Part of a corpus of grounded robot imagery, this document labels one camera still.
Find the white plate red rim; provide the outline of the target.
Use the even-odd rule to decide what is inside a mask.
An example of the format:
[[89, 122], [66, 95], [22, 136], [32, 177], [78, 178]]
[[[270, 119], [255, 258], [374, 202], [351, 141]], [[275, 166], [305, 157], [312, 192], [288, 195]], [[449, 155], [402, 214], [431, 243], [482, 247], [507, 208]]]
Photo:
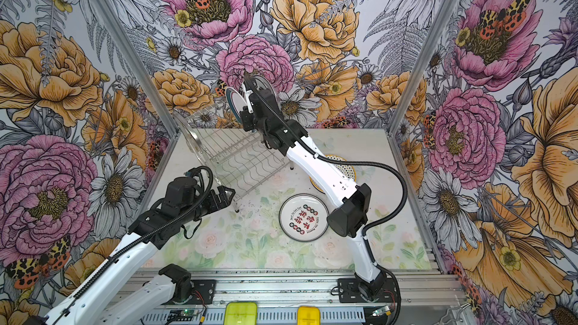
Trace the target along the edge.
[[241, 112], [246, 106], [244, 97], [233, 87], [226, 88], [225, 96], [233, 116], [239, 123], [242, 123]]

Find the silver metal dish rack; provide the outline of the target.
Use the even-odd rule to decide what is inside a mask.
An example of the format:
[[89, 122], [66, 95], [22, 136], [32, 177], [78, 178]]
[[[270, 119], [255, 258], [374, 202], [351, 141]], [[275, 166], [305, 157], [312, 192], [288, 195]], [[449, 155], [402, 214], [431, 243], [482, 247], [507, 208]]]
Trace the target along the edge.
[[233, 208], [238, 212], [245, 195], [289, 166], [290, 161], [277, 150], [267, 149], [258, 132], [245, 132], [233, 124], [219, 129], [196, 127], [211, 114], [204, 109], [185, 117], [176, 111], [173, 118], [198, 161], [212, 169], [217, 185], [236, 191]]

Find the white plate yellow rim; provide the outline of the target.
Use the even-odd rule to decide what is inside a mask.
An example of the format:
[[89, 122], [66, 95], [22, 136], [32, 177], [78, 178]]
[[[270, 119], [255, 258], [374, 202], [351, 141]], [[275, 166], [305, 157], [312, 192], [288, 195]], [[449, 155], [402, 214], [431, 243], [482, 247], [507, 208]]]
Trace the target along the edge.
[[[335, 161], [346, 162], [346, 159], [344, 159], [344, 158], [341, 157], [341, 156], [334, 155], [334, 154], [328, 154], [328, 155], [326, 155], [326, 158], [333, 159], [333, 160], [335, 160]], [[355, 168], [354, 168], [353, 166], [351, 166], [351, 165], [336, 165], [336, 167], [337, 167], [337, 169], [338, 169], [344, 176], [346, 176], [347, 178], [349, 178], [349, 179], [351, 179], [351, 180], [353, 180], [353, 181], [356, 181], [356, 180], [357, 180], [357, 173], [356, 173]], [[311, 185], [312, 185], [318, 192], [320, 192], [320, 193], [325, 193], [325, 192], [322, 190], [321, 186], [318, 185], [318, 184], [313, 180], [313, 178], [309, 178], [309, 180], [310, 180]]]

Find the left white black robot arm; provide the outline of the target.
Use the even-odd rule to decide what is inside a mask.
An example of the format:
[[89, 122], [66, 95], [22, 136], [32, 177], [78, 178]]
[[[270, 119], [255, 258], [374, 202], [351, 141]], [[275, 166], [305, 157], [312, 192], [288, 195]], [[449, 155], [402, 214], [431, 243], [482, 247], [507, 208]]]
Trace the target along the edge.
[[213, 186], [201, 175], [179, 177], [166, 194], [142, 213], [129, 233], [81, 286], [44, 317], [34, 315], [28, 324], [132, 324], [158, 305], [184, 303], [197, 295], [191, 274], [180, 266], [162, 268], [153, 280], [117, 305], [109, 303], [132, 276], [183, 226], [229, 207], [234, 189]]

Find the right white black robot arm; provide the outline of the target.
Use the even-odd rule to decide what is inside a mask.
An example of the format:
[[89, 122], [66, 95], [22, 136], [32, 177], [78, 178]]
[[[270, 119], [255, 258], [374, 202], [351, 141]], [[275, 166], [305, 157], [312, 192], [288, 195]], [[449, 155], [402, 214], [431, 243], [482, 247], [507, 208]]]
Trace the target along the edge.
[[320, 152], [299, 122], [284, 119], [274, 90], [264, 77], [245, 75], [242, 91], [246, 101], [240, 112], [244, 130], [258, 131], [269, 149], [287, 157], [322, 189], [333, 206], [328, 225], [348, 241], [358, 291], [366, 301], [375, 301], [387, 275], [379, 268], [364, 234], [371, 189], [341, 173], [334, 161]]

